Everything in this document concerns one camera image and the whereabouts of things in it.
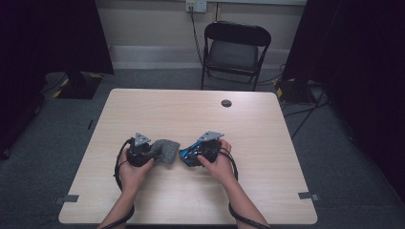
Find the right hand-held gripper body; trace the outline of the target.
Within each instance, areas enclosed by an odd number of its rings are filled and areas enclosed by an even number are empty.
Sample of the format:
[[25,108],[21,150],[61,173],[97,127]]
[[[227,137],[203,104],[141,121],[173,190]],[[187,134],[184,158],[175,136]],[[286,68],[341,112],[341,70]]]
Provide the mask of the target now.
[[205,157],[209,162],[217,159],[222,143],[219,141],[224,134],[207,131],[198,138],[197,155]]

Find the black folding chair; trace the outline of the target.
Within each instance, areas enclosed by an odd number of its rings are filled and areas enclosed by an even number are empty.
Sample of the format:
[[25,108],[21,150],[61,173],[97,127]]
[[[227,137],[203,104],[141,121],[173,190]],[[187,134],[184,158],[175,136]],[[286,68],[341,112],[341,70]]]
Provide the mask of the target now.
[[210,71],[249,76],[252,90],[260,76],[270,33],[260,27],[228,21],[215,21],[204,29],[201,89]]

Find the black stand base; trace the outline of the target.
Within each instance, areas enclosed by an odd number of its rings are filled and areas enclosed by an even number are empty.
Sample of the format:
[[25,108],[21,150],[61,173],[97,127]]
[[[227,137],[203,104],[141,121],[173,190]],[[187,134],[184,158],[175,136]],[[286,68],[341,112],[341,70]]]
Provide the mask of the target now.
[[62,99],[92,99],[103,77],[96,73],[66,72],[68,78],[53,95]]
[[314,103],[315,97],[307,83],[295,79],[276,80],[274,82],[276,95],[281,101],[292,103]]

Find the white wall socket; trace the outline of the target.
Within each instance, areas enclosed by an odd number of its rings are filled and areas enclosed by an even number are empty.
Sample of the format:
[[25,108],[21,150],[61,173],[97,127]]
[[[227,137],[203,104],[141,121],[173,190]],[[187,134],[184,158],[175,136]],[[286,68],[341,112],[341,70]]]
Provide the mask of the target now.
[[207,2],[205,0],[186,0],[185,9],[187,12],[205,13],[207,10]]

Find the black curtain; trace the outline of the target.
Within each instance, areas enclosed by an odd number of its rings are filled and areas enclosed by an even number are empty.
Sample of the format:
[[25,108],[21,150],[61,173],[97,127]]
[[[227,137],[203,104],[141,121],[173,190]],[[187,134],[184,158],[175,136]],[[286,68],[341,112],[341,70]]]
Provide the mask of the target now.
[[405,0],[307,0],[283,78],[326,85],[405,202]]
[[0,160],[58,72],[114,72],[96,0],[0,0]]

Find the person's left hand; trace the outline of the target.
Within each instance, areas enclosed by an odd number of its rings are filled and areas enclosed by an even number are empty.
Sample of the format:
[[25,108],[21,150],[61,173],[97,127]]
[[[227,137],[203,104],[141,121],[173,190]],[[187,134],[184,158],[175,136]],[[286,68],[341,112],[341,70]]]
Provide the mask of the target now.
[[122,185],[122,194],[135,197],[146,178],[147,173],[152,169],[155,160],[150,159],[141,167],[135,167],[127,161],[126,155],[119,160],[119,179]]

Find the grey cloth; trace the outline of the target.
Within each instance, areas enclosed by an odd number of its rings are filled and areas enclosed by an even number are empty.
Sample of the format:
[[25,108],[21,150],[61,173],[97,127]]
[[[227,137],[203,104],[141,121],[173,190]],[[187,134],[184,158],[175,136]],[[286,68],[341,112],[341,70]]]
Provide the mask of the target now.
[[159,155],[160,156],[159,161],[166,164],[172,164],[175,160],[175,157],[179,151],[180,146],[181,145],[178,142],[169,139],[159,139],[152,145],[152,147],[159,148],[160,151],[158,154],[151,154],[151,155],[152,156]]

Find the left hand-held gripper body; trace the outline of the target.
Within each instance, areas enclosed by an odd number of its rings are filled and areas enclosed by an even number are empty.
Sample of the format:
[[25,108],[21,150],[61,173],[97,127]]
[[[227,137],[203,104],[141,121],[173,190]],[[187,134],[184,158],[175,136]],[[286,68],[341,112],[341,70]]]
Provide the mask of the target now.
[[136,133],[130,140],[130,148],[127,151],[128,162],[135,167],[141,167],[152,157],[149,156],[151,150],[151,139],[141,133]]

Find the grey tape strip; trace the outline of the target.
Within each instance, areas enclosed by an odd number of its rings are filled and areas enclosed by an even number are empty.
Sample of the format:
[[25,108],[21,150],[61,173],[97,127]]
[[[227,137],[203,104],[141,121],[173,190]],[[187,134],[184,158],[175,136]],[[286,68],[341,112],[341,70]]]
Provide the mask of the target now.
[[53,203],[61,205],[65,202],[77,202],[78,198],[79,195],[65,195],[63,197],[57,197]]
[[302,192],[298,193],[299,199],[311,199],[313,201],[317,201],[320,197],[317,194],[312,194],[310,192]]

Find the person's right hand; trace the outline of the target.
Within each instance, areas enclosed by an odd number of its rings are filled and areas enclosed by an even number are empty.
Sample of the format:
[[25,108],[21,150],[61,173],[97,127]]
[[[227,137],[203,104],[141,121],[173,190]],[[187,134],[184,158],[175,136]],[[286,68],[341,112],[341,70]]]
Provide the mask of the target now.
[[231,160],[229,159],[231,145],[224,139],[220,139],[220,142],[222,148],[214,162],[209,162],[204,156],[198,156],[198,160],[208,170],[209,174],[218,180],[225,190],[227,190],[236,182],[236,178],[234,177]]

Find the blue toy car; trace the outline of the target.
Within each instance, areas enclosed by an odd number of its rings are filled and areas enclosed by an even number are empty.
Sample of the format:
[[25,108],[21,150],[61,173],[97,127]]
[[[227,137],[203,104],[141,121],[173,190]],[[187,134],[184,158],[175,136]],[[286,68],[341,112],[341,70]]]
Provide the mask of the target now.
[[192,157],[192,156],[198,157],[198,155],[201,155],[201,154],[202,154],[202,153],[192,153],[192,152],[191,152],[192,146],[193,146],[193,145],[198,145],[198,144],[203,144],[203,143],[201,143],[201,142],[196,142],[196,143],[192,144],[191,146],[189,146],[188,148],[185,148],[185,149],[182,149],[182,150],[179,151],[179,157],[180,157],[181,161],[182,161],[185,165],[187,165],[187,161],[188,161],[188,159],[189,159],[190,157]]

